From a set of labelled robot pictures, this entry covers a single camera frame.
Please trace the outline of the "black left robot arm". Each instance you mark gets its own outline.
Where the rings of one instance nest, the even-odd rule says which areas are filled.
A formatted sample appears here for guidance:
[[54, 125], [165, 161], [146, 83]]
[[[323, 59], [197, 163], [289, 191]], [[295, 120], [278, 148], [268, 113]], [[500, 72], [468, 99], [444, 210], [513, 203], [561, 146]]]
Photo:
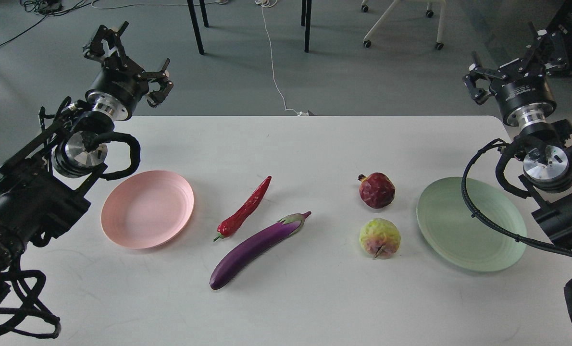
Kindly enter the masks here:
[[27, 245], [44, 247], [68, 232], [90, 208], [85, 195], [99, 179], [138, 169], [140, 144], [116, 132], [115, 122], [129, 120], [143, 97], [161, 105], [173, 88], [169, 60], [148, 72], [128, 56], [121, 42], [127, 27], [99, 26], [83, 48], [101, 65], [84, 99], [66, 97], [54, 114], [41, 108], [38, 118], [51, 124], [0, 166], [0, 336], [58, 337], [60, 318], [38, 298], [46, 276], [23, 270], [21, 256]]

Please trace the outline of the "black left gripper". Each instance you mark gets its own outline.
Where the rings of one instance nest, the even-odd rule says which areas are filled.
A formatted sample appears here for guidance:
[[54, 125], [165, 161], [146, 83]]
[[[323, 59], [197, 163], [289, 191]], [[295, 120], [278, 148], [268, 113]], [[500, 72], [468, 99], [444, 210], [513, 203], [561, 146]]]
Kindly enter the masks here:
[[174, 87], [167, 72], [169, 58], [158, 72], [146, 72], [140, 71], [140, 66], [126, 54], [121, 36], [128, 26], [128, 21], [115, 29], [100, 25], [83, 46], [84, 58], [103, 67], [86, 92], [86, 101], [92, 111], [101, 112], [113, 121], [129, 120], [143, 97], [150, 107], [158, 107]]

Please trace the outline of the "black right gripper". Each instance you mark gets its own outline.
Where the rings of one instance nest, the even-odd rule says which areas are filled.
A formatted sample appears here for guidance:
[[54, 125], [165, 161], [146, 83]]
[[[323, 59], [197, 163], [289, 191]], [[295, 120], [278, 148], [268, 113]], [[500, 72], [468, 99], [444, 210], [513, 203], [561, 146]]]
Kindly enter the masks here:
[[524, 77], [510, 82], [511, 61], [495, 69], [485, 68], [475, 51], [471, 52], [473, 63], [468, 74], [462, 77], [469, 97], [477, 105], [495, 97], [503, 123], [510, 127], [522, 127], [526, 123], [522, 118], [530, 111], [537, 111], [540, 119], [550, 116], [557, 104], [545, 76], [564, 73], [570, 67], [560, 32], [537, 29], [533, 22], [528, 22], [528, 28], [532, 43], [512, 67]]

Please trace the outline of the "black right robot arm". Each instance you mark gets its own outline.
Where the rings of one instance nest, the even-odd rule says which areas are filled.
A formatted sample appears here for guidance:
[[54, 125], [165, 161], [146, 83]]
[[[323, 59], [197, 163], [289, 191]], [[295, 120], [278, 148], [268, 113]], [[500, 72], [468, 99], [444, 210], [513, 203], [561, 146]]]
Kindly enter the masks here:
[[[489, 142], [466, 165], [461, 195], [466, 207], [492, 230], [517, 243], [572, 258], [572, 123], [547, 118], [557, 105], [546, 76], [569, 67], [561, 32], [528, 27], [533, 35], [522, 57], [497, 68], [485, 68], [476, 52], [462, 81], [477, 105], [494, 98], [504, 125], [519, 128], [512, 142]], [[491, 149], [500, 152], [495, 166], [497, 183], [519, 198], [532, 198], [538, 210], [532, 217], [549, 242], [515, 234], [491, 221], [469, 196], [468, 174], [477, 160]]]

